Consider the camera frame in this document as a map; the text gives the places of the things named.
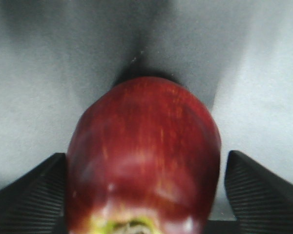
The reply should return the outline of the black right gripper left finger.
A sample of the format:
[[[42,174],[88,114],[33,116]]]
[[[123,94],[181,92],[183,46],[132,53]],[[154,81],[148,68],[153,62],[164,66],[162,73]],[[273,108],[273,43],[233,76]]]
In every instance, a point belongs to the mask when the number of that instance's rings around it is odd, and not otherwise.
[[[65,154],[0,190],[0,234],[64,234]]]

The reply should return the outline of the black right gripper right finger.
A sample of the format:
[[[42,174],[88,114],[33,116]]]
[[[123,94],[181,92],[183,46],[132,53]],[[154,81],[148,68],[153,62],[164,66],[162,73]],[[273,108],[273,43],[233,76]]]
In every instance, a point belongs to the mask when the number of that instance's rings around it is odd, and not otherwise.
[[[293,185],[241,151],[229,152],[224,185],[243,234],[293,234]]]

